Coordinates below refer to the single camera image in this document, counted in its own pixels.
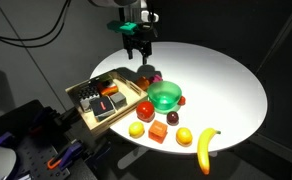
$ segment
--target yellow banana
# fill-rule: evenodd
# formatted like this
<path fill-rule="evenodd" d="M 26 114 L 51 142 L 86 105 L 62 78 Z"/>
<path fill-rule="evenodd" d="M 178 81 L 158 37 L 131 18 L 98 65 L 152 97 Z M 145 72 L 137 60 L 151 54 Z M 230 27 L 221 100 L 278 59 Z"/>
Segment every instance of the yellow banana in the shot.
<path fill-rule="evenodd" d="M 215 136 L 215 134 L 220 134 L 220 131 L 214 128 L 205 129 L 199 136 L 197 144 L 197 158 L 200 168 L 205 175 L 209 174 L 209 157 L 208 157 L 208 145 L 210 140 Z"/>

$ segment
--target translucent green bowl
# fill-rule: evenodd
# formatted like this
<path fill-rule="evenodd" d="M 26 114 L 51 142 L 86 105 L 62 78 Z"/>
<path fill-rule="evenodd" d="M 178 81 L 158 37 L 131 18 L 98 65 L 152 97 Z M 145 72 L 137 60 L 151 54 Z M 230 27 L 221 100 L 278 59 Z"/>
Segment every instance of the translucent green bowl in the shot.
<path fill-rule="evenodd" d="M 180 87 L 170 81 L 159 81 L 151 84 L 147 89 L 147 93 L 155 110 L 161 112 L 174 108 L 182 96 Z"/>

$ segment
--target orange cube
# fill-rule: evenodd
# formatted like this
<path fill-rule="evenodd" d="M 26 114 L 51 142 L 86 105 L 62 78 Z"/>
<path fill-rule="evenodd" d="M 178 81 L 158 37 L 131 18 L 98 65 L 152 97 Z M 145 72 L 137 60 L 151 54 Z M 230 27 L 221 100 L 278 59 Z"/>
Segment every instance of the orange cube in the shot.
<path fill-rule="evenodd" d="M 148 130 L 148 137 L 160 144 L 164 142 L 167 135 L 167 125 L 154 120 L 152 126 Z"/>

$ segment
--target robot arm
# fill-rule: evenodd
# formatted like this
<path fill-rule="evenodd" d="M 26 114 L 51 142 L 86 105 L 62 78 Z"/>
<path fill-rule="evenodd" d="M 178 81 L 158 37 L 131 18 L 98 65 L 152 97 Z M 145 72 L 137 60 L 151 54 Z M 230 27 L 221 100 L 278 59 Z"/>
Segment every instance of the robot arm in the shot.
<path fill-rule="evenodd" d="M 123 35 L 124 48 L 128 58 L 133 59 L 133 49 L 143 56 L 143 65 L 152 54 L 151 41 L 157 37 L 154 23 L 159 17 L 154 8 L 145 0 L 89 0 L 97 7 L 120 8 L 120 21 L 112 21 L 107 26 Z"/>

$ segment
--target wooden tray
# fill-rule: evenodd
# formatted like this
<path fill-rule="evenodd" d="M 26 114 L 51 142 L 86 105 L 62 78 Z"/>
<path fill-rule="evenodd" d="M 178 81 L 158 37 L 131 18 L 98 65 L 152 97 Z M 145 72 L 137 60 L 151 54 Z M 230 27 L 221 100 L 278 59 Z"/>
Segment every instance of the wooden tray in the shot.
<path fill-rule="evenodd" d="M 83 112 L 80 106 L 79 99 L 77 97 L 78 91 L 82 87 L 87 86 L 91 79 L 88 79 L 84 82 L 81 82 L 66 89 L 66 93 L 69 95 L 79 114 L 81 115 L 89 130 L 95 137 L 98 137 L 101 133 L 105 132 L 112 124 L 122 119 L 125 115 L 134 111 L 138 103 L 147 100 L 148 97 L 148 94 L 145 91 L 140 89 L 133 82 L 125 79 L 116 70 L 106 72 L 99 76 L 103 76 L 107 73 L 112 77 L 114 83 L 116 83 L 116 85 L 118 86 L 118 90 L 126 97 L 127 105 L 120 108 L 119 110 L 115 110 L 116 112 L 114 114 L 110 115 L 101 122 L 98 122 L 92 111 Z"/>

